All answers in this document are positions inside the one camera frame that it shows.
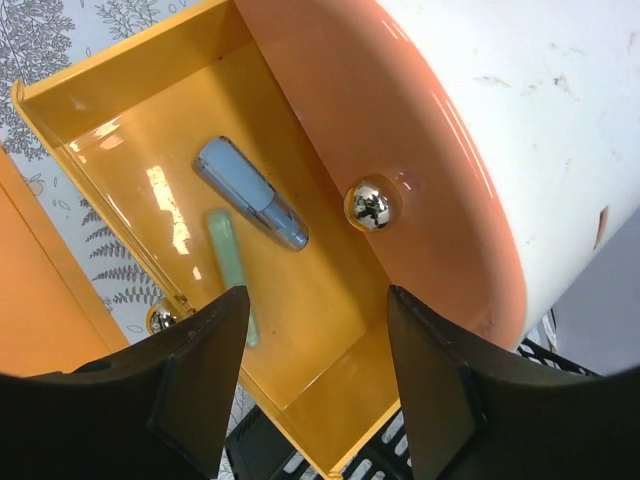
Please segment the blue stapler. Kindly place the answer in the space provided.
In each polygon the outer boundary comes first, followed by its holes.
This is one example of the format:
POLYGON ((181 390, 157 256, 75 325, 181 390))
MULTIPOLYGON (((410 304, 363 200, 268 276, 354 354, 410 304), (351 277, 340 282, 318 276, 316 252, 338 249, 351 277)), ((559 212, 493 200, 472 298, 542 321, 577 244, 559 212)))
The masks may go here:
POLYGON ((209 141, 194 161, 194 171, 256 227, 292 251, 309 242, 309 231, 282 197, 227 137, 209 141))

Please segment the yellow drawer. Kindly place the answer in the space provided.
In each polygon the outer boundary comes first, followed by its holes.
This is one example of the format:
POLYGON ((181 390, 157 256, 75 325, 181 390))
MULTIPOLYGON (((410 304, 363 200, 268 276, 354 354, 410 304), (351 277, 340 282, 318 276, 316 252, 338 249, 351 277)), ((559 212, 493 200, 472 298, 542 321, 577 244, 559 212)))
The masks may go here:
MULTIPOLYGON (((202 86, 186 91, 188 100, 206 106, 208 127, 196 157, 210 140, 229 138, 310 232, 308 245, 293 252, 242 216, 232 218, 260 332, 239 377, 320 475, 344 479, 342 468, 399 408, 386 324, 389 278, 347 224, 337 187, 238 9, 226 2, 246 34, 206 66, 202 86)), ((197 201, 222 293, 206 217, 225 201, 195 176, 204 188, 197 201)))

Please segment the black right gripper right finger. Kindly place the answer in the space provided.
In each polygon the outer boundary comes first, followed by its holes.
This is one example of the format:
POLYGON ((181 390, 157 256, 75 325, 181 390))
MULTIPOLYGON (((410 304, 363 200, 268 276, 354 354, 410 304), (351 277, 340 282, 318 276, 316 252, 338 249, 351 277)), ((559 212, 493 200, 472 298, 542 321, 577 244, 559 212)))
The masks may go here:
POLYGON ((589 376, 504 350, 388 291, 393 364, 417 479, 635 479, 639 371, 589 376))

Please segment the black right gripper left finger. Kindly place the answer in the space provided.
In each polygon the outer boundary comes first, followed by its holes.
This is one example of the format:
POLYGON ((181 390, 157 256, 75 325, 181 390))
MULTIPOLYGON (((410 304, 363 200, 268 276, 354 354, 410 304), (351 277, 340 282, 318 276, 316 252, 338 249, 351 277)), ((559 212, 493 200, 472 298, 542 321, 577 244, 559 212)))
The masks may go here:
POLYGON ((213 479, 248 327, 235 287, 70 373, 1 378, 5 479, 213 479))

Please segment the orange drawer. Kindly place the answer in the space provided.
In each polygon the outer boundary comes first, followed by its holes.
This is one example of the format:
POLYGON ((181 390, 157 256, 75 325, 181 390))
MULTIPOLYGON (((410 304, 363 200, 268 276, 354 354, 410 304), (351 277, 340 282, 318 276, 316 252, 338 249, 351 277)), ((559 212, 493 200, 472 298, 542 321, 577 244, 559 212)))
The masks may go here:
POLYGON ((490 175, 409 35, 375 1, 237 5, 331 179, 400 200, 367 239, 392 283, 506 349, 526 289, 490 175))

